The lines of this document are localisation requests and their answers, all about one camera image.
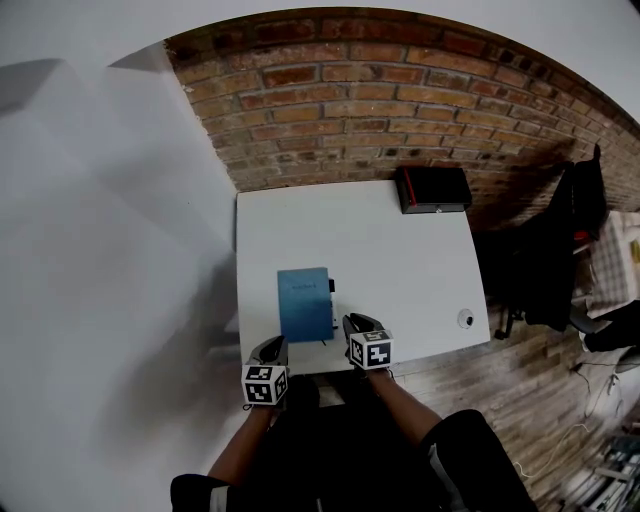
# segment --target white table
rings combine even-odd
[[[238,195],[238,312],[242,358],[280,334],[277,271],[327,267],[338,315],[377,318],[395,338],[394,362],[489,340],[475,248],[464,213],[402,215],[390,181],[336,183]],[[473,312],[471,328],[458,322]],[[289,344],[292,374],[350,368],[334,340]]]

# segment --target person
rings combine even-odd
[[[386,369],[330,378],[344,405],[293,377],[272,427],[254,406],[207,476],[173,480],[174,512],[537,510],[481,413],[443,420]]]

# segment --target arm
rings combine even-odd
[[[272,416],[273,407],[254,406],[207,476],[235,487],[242,485]]]
[[[440,423],[440,416],[398,386],[386,369],[369,370],[367,376],[400,430],[411,444],[420,445],[427,433]]]

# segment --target fiducial marker cube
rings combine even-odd
[[[247,404],[276,405],[287,391],[287,367],[242,366],[242,391]]]
[[[349,339],[349,360],[363,370],[388,368],[393,360],[391,331],[352,334]]]

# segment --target black box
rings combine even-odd
[[[463,212],[471,205],[471,191],[460,168],[399,167],[396,185],[402,213]]]

